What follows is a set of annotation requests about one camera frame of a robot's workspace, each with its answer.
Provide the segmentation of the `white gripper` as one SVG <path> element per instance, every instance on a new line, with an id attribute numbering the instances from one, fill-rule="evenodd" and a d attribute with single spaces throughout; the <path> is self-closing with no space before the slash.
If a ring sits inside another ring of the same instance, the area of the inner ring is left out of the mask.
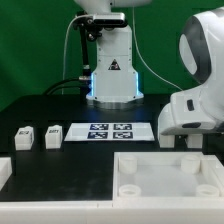
<path id="1" fill-rule="evenodd" d="M 171 95 L 158 117 L 158 132 L 224 132 L 224 7 L 191 16 L 182 30 L 179 52 L 198 85 Z"/>

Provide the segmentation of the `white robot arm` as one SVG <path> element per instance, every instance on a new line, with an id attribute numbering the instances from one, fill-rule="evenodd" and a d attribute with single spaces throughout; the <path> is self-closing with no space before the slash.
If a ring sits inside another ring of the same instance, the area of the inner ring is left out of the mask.
<path id="1" fill-rule="evenodd" d="M 122 105 L 141 99 L 132 67 L 131 29 L 113 7 L 141 6 L 152 0 L 74 0 L 87 13 L 97 41 L 97 67 L 87 99 Z M 224 7 L 191 16 L 179 39 L 181 60 L 199 85 L 171 95 L 158 118 L 161 135 L 224 132 Z"/>

